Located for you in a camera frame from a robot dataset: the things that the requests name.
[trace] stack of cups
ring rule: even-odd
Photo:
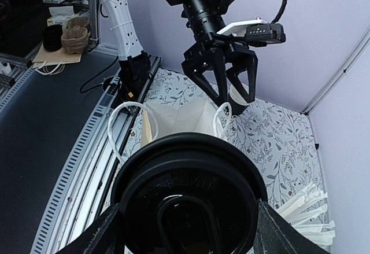
[[[249,86],[243,83],[243,88],[247,93],[249,93]],[[229,95],[228,95],[228,102],[231,105],[232,115],[233,117],[237,117],[242,114],[246,108],[251,104],[247,103],[244,98],[239,94],[234,86],[230,87]]]

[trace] wall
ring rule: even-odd
[[[370,47],[310,115],[336,224],[333,253],[369,253]]]
[[[271,21],[281,0],[236,0],[226,23]],[[181,6],[163,0],[130,0],[132,18],[142,44],[163,58],[165,68],[181,71],[183,52],[193,34],[180,18]],[[260,64],[257,96],[303,110],[343,62],[370,23],[369,0],[288,0],[281,20],[287,42],[257,49]]]

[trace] floral tablecloth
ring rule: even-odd
[[[186,76],[159,69],[146,101],[183,105],[198,97],[206,95]],[[140,114],[124,149],[125,159],[140,149],[141,129]],[[305,115],[256,100],[241,116],[233,119],[227,138],[257,166],[272,207],[279,208],[309,182],[323,187],[312,129]],[[110,194],[105,207],[110,205],[109,199]],[[326,216],[319,221],[326,222]]]

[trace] black plastic lid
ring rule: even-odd
[[[197,133],[145,146],[113,185],[123,232],[137,253],[246,253],[257,228],[263,179],[237,148]]]

